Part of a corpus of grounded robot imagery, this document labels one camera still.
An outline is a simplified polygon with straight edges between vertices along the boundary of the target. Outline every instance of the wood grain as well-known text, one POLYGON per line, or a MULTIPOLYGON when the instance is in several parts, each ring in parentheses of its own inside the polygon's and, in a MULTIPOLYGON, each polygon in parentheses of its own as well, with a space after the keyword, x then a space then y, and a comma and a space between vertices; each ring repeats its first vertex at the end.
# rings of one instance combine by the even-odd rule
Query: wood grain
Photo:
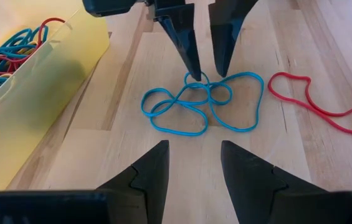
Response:
MULTIPOLYGON (((195 27, 201 67, 212 81, 214 66, 207 5, 196 2, 195 27)), ((222 140, 231 140, 294 175, 327 190, 352 190, 352 135, 330 127, 313 113, 281 102, 267 90, 260 124, 233 133, 209 116, 208 132, 196 138, 159 133, 140 111, 151 88, 177 93, 186 68, 158 24, 145 19, 139 4, 108 18, 111 46, 98 63, 84 94, 69 104, 9 189, 93 189, 111 179, 163 139, 170 141, 170 177, 163 223, 237 223, 222 175, 222 140)), ((313 78, 313 100, 330 111, 352 107, 352 1, 260 0, 247 16, 229 75, 250 70, 265 82, 279 71, 313 78)), ((254 122, 259 84, 230 82, 234 101, 216 112, 234 126, 254 122)), ((285 96, 304 98, 304 83, 279 78, 285 96)), ((216 98, 226 97, 219 90, 216 98)), ((199 100, 203 91, 182 99, 199 100)), ((165 96, 156 95, 146 108, 165 96)), ((159 125, 198 131, 198 114, 175 106, 159 125)), ((352 128, 352 115, 335 121, 352 128)))

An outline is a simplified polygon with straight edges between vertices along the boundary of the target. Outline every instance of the light wood board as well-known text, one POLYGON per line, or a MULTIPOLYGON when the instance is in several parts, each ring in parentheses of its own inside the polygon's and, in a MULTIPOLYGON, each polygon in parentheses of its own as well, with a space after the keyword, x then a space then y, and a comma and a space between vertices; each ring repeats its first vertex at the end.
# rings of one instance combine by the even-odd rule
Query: light wood board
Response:
MULTIPOLYGON (((207 5, 196 1, 195 27, 201 67, 220 80, 212 56, 207 5)), ((333 129, 306 109, 281 102, 267 89, 260 124, 233 133, 210 115, 206 134, 186 138, 159 133, 140 111, 143 94, 164 87, 176 94, 186 68, 162 28, 146 20, 142 4, 108 18, 111 46, 92 77, 58 118, 8 189, 94 189, 162 139, 170 140, 170 179, 163 223, 237 223, 222 175, 222 140, 231 140, 327 190, 352 190, 352 135, 333 129)), ((313 78, 313 99, 326 110, 352 107, 352 1, 260 0, 244 22, 229 75, 252 71, 266 83, 276 72, 313 78)), ((235 98, 216 108, 233 126, 254 122, 259 84, 230 82, 235 98)), ((274 87, 304 100, 304 83, 283 78, 274 87)), ((215 91, 218 98, 223 91, 215 91)), ((206 97, 187 91, 184 99, 206 97)), ((155 96, 146 107, 164 96, 155 96)), ((336 121, 352 128, 352 115, 336 121)), ((158 124, 197 131, 203 120, 180 106, 158 124)))

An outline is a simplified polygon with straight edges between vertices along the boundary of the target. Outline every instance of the blue rubber band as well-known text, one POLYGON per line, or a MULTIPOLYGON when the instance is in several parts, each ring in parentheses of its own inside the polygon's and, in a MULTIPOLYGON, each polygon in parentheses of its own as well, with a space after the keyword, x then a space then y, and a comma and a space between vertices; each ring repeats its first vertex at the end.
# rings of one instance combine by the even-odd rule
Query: blue rubber band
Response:
POLYGON ((194 106, 199 106, 199 105, 204 105, 206 103, 209 103, 209 107, 212 111, 212 114, 214 116, 214 118, 225 128, 228 128, 232 131, 238 132, 238 133, 245 133, 248 131, 251 131, 253 129, 255 129, 259 123, 259 109, 260 109, 260 103, 262 102, 262 98, 263 98, 263 92, 264 92, 264 81, 262 79, 262 77, 260 77, 258 74, 252 73, 252 72, 242 72, 242 73, 238 73, 235 75, 231 75, 223 80, 221 80, 220 82, 210 82, 209 78, 207 77, 207 75, 205 73, 202 72, 203 77, 206 80, 206 84, 202 84, 202 83, 198 83, 198 82, 194 82, 194 83, 187 83, 187 77, 190 76, 190 73, 187 73, 184 77, 184 87, 180 90, 180 92, 176 95, 173 96, 167 89, 164 88, 154 88, 150 91, 147 91, 144 94, 143 99, 141 100, 141 111, 143 112, 143 114, 147 117, 150 118, 150 122, 152 124, 152 126, 158 130, 158 131, 162 131, 162 132, 166 132, 166 133, 171 133, 171 134, 177 134, 177 135, 181 135, 181 136, 200 136, 203 133, 206 132, 207 128, 209 127, 209 121, 208 118, 206 116, 206 114, 200 110, 195 108, 194 106), (214 112, 213 109, 213 105, 226 105, 228 104, 231 100, 232 100, 232 89, 229 85, 226 84, 226 82, 235 79, 235 78, 239 78, 239 77, 252 77, 255 78, 256 80, 258 80, 260 82, 260 87, 261 87, 261 91, 260 91, 260 97, 259 100, 257 102, 257 107, 256 107, 256 118, 255 118, 255 124, 251 127, 248 128, 236 128, 233 127, 225 122, 223 122, 218 115, 214 112), (212 90, 214 90, 217 87, 223 87, 226 90, 228 90, 229 92, 229 98, 225 101, 217 101, 215 100, 212 95, 211 92, 212 90), (179 100, 179 97, 184 93, 185 90, 187 90, 188 88, 190 89, 204 89, 206 90, 207 93, 207 98, 205 100, 202 101, 183 101, 183 100, 179 100), (154 93, 165 93, 167 94, 170 99, 169 100, 163 100, 160 101, 159 103, 157 103, 156 105, 154 105, 154 107, 151 109, 150 112, 147 112, 144 110, 144 104, 145 101, 154 93), (160 116, 161 114, 167 112, 174 104, 179 104, 189 110, 192 110, 193 112, 201 115, 204 119, 205 122, 205 127, 198 132, 186 132, 186 131, 177 131, 177 130, 173 130, 173 129, 168 129, 168 128, 163 128, 163 127, 159 127, 157 126, 153 119, 157 116, 160 116), (161 110, 158 110, 158 108, 162 105, 166 105, 166 107, 164 107, 161 110))

